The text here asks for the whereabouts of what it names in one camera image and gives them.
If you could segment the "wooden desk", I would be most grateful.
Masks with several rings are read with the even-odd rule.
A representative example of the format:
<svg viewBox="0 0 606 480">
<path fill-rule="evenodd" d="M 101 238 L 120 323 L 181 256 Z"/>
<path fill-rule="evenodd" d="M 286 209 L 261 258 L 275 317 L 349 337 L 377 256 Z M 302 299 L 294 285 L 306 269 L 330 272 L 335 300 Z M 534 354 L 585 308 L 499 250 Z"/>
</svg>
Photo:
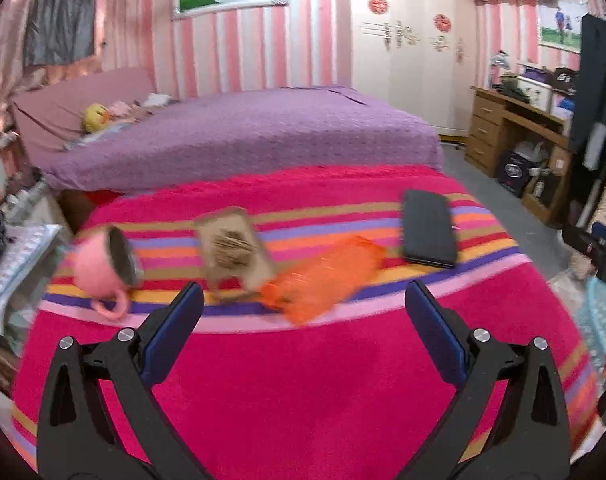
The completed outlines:
<svg viewBox="0 0 606 480">
<path fill-rule="evenodd" d="M 473 92 L 464 159 L 494 179 L 504 152 L 531 160 L 535 167 L 521 202 L 538 220 L 553 226 L 566 203 L 572 160 L 561 120 L 494 90 L 475 87 Z"/>
</svg>

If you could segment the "striped pink blanket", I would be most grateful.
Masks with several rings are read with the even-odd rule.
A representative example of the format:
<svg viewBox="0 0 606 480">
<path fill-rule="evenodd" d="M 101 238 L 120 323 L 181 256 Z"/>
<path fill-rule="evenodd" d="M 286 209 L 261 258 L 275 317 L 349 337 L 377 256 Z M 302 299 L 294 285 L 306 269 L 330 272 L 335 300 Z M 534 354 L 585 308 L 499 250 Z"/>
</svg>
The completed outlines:
<svg viewBox="0 0 606 480">
<path fill-rule="evenodd" d="M 402 255 L 406 190 L 447 198 L 457 266 Z M 457 181 L 420 166 L 297 168 L 196 182 L 97 208 L 88 235 L 118 226 L 144 269 L 125 324 L 136 326 L 204 278 L 195 220 L 248 212 L 279 266 L 352 235 L 387 251 L 349 301 L 293 326 L 256 302 L 209 301 L 166 381 L 153 392 L 192 452 L 218 479 L 390 479 L 454 390 L 441 381 L 404 307 L 414 278 L 472 327 L 506 342 L 544 337 L 562 380 L 571 440 L 596 416 L 588 351 L 562 302 L 496 217 Z"/>
</svg>

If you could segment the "purple dotted bedspread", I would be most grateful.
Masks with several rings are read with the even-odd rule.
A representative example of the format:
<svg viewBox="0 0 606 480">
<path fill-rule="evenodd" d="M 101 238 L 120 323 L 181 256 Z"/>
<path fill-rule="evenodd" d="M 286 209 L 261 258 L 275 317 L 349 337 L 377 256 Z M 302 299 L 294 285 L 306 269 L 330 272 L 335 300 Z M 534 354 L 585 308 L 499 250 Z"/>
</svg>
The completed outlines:
<svg viewBox="0 0 606 480">
<path fill-rule="evenodd" d="M 172 104 L 44 164 L 58 190 L 124 194 L 300 166 L 441 169 L 424 119 L 342 86 L 220 94 Z"/>
</svg>

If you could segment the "black box under desk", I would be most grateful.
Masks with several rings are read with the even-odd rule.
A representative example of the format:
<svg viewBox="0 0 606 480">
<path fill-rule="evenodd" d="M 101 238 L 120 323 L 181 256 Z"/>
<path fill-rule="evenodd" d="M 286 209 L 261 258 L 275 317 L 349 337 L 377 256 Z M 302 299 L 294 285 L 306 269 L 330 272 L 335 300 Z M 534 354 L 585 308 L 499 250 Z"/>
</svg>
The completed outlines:
<svg viewBox="0 0 606 480">
<path fill-rule="evenodd" d="M 504 152 L 500 156 L 496 180 L 507 190 L 521 198 L 528 182 L 531 181 L 531 170 L 535 167 L 531 160 L 514 151 Z"/>
</svg>

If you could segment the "light blue plastic basket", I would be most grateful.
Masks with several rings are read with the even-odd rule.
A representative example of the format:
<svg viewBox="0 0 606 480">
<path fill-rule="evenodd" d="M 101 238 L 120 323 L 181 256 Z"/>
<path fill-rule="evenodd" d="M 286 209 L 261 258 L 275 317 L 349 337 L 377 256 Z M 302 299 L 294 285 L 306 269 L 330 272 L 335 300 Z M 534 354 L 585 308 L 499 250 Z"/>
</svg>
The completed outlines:
<svg viewBox="0 0 606 480">
<path fill-rule="evenodd" d="M 591 361 L 603 368 L 606 359 L 606 283 L 595 276 L 586 281 L 584 303 L 575 315 Z"/>
</svg>

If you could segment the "black phone wallet case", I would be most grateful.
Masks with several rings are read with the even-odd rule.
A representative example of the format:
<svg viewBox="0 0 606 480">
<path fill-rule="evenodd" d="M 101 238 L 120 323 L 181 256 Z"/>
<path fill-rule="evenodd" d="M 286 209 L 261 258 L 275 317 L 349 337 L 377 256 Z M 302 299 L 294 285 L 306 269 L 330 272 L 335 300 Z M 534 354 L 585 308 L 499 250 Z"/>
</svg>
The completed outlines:
<svg viewBox="0 0 606 480">
<path fill-rule="evenodd" d="M 441 269 L 457 266 L 457 238 L 445 196 L 406 190 L 401 203 L 401 233 L 405 260 Z"/>
</svg>

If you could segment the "yellow duck plush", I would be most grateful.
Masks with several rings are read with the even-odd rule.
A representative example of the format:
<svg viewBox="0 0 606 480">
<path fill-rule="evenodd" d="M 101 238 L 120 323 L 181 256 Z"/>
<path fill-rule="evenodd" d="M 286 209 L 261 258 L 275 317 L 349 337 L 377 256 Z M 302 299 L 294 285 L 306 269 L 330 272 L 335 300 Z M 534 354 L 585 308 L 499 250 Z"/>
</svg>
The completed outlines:
<svg viewBox="0 0 606 480">
<path fill-rule="evenodd" d="M 96 133 L 110 125 L 110 112 L 105 105 L 92 104 L 84 112 L 83 125 L 86 133 Z"/>
</svg>

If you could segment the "brown paper ball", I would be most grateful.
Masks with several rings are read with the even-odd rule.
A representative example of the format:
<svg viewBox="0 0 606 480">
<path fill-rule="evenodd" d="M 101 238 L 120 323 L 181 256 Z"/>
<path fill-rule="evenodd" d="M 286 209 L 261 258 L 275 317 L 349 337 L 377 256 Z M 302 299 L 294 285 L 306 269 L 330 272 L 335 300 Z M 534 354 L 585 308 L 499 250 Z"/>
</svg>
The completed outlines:
<svg viewBox="0 0 606 480">
<path fill-rule="evenodd" d="M 222 230 L 213 238 L 214 262 L 223 269 L 248 266 L 253 258 L 254 246 L 240 231 Z"/>
</svg>

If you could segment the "pink metal mug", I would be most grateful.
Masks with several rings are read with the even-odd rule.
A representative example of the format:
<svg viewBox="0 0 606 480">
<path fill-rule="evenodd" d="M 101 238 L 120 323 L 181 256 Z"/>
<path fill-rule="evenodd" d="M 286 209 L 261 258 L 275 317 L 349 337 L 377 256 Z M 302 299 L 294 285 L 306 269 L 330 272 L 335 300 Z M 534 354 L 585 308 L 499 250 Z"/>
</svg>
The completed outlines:
<svg viewBox="0 0 606 480">
<path fill-rule="evenodd" d="M 103 226 L 83 240 L 72 269 L 73 284 L 90 297 L 90 307 L 110 321 L 128 314 L 128 293 L 140 286 L 144 277 L 133 245 L 116 226 Z"/>
</svg>

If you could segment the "grey hanging cloth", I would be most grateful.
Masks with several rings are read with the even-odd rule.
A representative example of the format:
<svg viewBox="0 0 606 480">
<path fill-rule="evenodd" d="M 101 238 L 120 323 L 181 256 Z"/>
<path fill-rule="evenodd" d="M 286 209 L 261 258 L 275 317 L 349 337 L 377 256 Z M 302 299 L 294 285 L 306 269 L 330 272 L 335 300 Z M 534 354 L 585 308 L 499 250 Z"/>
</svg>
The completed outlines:
<svg viewBox="0 0 606 480">
<path fill-rule="evenodd" d="M 64 66 L 95 52 L 97 0 L 34 0 L 26 22 L 23 65 Z"/>
</svg>

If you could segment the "tan phone case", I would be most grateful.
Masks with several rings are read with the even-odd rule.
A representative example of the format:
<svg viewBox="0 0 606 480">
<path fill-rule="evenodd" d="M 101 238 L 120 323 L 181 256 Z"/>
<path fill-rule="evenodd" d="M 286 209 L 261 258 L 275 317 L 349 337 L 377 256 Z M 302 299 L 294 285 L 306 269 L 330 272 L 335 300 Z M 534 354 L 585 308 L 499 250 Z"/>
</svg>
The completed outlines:
<svg viewBox="0 0 606 480">
<path fill-rule="evenodd" d="M 204 278 L 216 302 L 245 299 L 275 278 L 277 268 L 248 212 L 228 207 L 195 220 Z"/>
</svg>

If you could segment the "orange plastic bag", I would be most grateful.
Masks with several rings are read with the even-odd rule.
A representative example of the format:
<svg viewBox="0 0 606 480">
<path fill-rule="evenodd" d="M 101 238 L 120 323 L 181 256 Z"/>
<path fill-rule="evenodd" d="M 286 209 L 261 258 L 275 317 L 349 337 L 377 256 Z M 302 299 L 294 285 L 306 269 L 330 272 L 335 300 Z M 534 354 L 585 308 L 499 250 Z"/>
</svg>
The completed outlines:
<svg viewBox="0 0 606 480">
<path fill-rule="evenodd" d="M 376 276 L 385 248 L 353 235 L 280 272 L 259 291 L 259 303 L 303 325 L 359 292 Z"/>
</svg>

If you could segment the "white wardrobe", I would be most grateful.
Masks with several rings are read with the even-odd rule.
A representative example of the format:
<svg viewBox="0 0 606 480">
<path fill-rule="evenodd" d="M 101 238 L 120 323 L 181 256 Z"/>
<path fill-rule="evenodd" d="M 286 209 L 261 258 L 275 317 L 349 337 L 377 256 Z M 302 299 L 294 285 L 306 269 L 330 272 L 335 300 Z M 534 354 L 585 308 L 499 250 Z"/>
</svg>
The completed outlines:
<svg viewBox="0 0 606 480">
<path fill-rule="evenodd" d="M 465 136 L 478 69 L 473 0 L 351 0 L 352 84 Z"/>
</svg>

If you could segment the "dark hanging coat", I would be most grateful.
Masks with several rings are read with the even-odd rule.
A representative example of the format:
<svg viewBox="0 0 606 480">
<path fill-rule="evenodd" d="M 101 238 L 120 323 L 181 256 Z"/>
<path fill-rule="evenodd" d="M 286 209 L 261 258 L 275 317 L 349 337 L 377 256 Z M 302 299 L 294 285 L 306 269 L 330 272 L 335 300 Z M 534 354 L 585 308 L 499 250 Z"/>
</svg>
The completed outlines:
<svg viewBox="0 0 606 480">
<path fill-rule="evenodd" d="M 595 124 L 606 126 L 606 20 L 586 14 L 582 18 L 580 72 L 570 130 L 570 150 L 578 152 Z"/>
</svg>

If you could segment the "pink headboard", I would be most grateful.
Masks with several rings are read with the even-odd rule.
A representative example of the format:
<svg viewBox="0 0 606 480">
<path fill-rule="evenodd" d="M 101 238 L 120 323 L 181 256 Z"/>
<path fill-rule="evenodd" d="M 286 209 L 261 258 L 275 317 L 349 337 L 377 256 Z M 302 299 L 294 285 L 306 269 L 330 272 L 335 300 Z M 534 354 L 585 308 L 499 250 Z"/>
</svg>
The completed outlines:
<svg viewBox="0 0 606 480">
<path fill-rule="evenodd" d="M 30 163 L 48 166 L 64 145 L 84 132 L 84 112 L 92 104 L 134 102 L 155 91 L 148 72 L 120 68 L 50 84 L 12 97 L 12 117 Z"/>
</svg>

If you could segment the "desk lamp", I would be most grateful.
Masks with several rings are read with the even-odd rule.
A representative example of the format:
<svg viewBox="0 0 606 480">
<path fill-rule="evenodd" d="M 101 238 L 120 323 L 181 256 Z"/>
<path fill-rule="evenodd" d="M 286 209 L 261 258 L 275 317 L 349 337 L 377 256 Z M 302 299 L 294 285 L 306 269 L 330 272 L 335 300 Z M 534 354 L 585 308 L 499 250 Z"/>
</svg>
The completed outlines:
<svg viewBox="0 0 606 480">
<path fill-rule="evenodd" d="M 489 60 L 489 87 L 493 87 L 494 84 L 499 84 L 501 75 L 504 72 L 509 72 L 509 70 L 511 70 L 509 54 L 503 50 L 499 50 Z"/>
</svg>

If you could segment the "white storage box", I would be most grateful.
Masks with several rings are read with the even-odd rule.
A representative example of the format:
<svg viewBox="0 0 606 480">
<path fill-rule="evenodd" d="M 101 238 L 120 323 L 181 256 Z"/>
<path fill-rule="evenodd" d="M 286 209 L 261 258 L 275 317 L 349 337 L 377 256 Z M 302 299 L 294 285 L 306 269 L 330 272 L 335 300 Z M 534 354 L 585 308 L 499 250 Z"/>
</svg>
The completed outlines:
<svg viewBox="0 0 606 480">
<path fill-rule="evenodd" d="M 530 105 L 548 113 L 552 102 L 552 87 L 550 84 L 527 78 L 524 76 L 516 77 L 518 88 L 527 96 Z"/>
</svg>

